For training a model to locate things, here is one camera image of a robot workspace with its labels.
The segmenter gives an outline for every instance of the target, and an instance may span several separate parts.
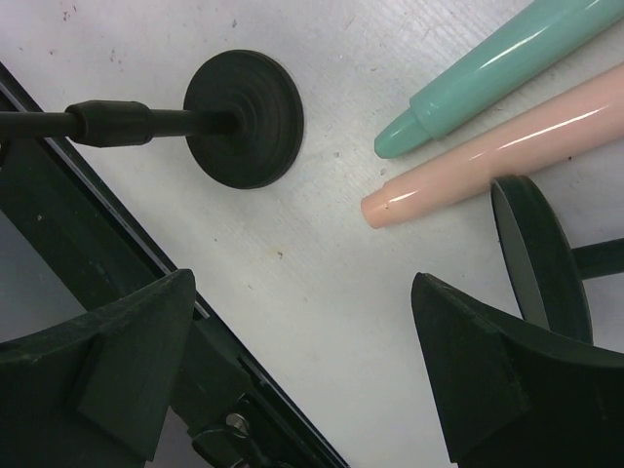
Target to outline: screw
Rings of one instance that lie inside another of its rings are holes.
[[[227,416],[225,416],[225,424],[234,429],[238,429],[246,436],[250,433],[250,423],[247,422],[242,415],[236,412],[230,412]]]

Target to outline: white table surface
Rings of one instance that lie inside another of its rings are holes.
[[[79,150],[354,467],[448,466],[410,308],[430,272],[517,314],[487,196],[373,231],[382,182],[624,58],[619,23],[452,136],[396,161],[372,141],[420,87],[528,0],[0,0],[0,59],[46,110],[90,98],[180,108],[215,54],[292,74],[306,135],[256,191],[220,186],[183,138]],[[534,176],[574,246],[624,234],[624,142]],[[624,351],[624,278],[586,282],[598,345]]]

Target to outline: black metal frame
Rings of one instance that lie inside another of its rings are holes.
[[[0,110],[41,111],[1,63]],[[12,181],[9,179],[9,168],[3,171],[5,157],[12,150],[13,143],[10,142],[9,147],[3,145],[0,152],[0,208],[87,310],[115,296],[132,293],[144,286],[143,283],[176,270],[176,266],[65,138],[28,140],[24,144],[36,145],[37,151],[41,155],[44,151],[47,156],[38,156],[38,160],[30,161],[30,166],[21,170],[22,176],[31,174],[30,171],[35,174],[36,166],[41,163],[46,167],[39,168],[40,174],[54,179],[54,187],[49,189],[43,183],[30,187],[28,196],[20,195],[20,184],[26,179]],[[80,208],[73,214],[63,213],[65,217],[54,219],[55,208],[50,208],[52,202],[46,198],[52,192],[47,190],[63,191],[64,196]],[[46,218],[52,218],[49,224],[51,231],[42,237],[42,226],[34,226],[34,219],[40,221],[41,216],[30,209],[39,206],[36,204],[46,203],[50,208]],[[58,228],[73,223],[86,229],[83,235],[68,239],[71,234],[65,235],[58,229],[55,231],[55,226]],[[104,225],[106,232],[98,232],[98,226],[102,228]],[[58,255],[57,242],[64,243],[68,251],[78,255],[82,261],[79,265],[81,275],[72,276],[66,264],[69,260]],[[118,246],[119,249],[112,249],[111,246]],[[84,252],[94,252],[94,256],[84,256]],[[97,252],[100,252],[99,258],[96,258]],[[124,274],[120,276],[119,269],[116,269],[120,264],[128,271],[125,277]],[[196,450],[204,454],[215,468],[228,463],[234,456],[232,448],[226,449],[222,440],[208,437],[207,434],[212,431],[207,428],[224,424],[226,416],[234,412],[245,416],[257,446],[287,465],[306,468],[348,466],[198,293],[194,319],[172,408],[189,426],[189,435],[195,438]],[[241,451],[236,444],[233,448],[234,452]]]

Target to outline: metal rod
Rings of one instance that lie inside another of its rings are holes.
[[[240,124],[230,112],[195,112],[190,110],[152,110],[154,137],[190,137],[230,135]]]
[[[572,254],[583,280],[624,272],[624,239],[573,249]]]
[[[0,140],[76,137],[80,122],[65,112],[0,112]]]

